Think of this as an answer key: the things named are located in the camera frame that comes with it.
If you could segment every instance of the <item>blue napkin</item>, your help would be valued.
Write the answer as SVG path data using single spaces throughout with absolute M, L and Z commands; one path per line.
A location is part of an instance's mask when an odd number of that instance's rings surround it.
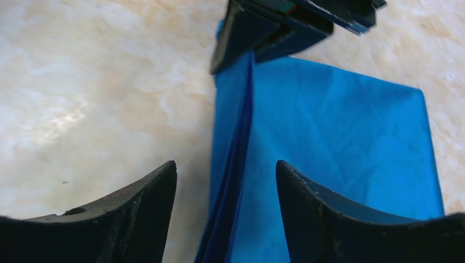
M 444 215 L 423 93 L 315 62 L 242 56 L 215 76 L 210 215 L 196 262 L 287 263 L 275 166 L 361 204 Z

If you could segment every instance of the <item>blue fabric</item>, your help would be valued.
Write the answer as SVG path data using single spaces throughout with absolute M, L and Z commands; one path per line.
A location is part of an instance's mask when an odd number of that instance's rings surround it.
M 210 217 L 196 262 L 289 262 L 280 159 L 371 208 L 444 215 L 420 90 L 293 58 L 256 65 L 252 52 L 215 81 Z

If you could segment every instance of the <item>blue cloth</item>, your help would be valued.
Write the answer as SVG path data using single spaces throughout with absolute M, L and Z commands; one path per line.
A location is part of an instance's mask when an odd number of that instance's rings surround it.
M 387 213 L 444 215 L 423 93 L 249 52 L 215 76 L 209 221 L 196 262 L 287 263 L 275 166 Z

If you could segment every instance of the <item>cloth fold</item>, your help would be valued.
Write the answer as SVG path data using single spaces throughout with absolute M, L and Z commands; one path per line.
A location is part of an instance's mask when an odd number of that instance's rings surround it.
M 215 76 L 209 221 L 196 262 L 289 262 L 275 166 L 371 208 L 444 215 L 423 93 L 254 53 Z

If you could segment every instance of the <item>beige marble tabletop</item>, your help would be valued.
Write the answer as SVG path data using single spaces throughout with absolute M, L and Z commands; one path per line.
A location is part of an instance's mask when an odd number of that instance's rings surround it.
M 225 0 L 0 1 L 0 214 L 60 214 L 174 159 L 164 262 L 192 262 L 224 12 Z M 338 28 L 298 55 L 424 91 L 448 213 L 465 210 L 464 14 L 463 0 L 390 0 L 371 33 Z

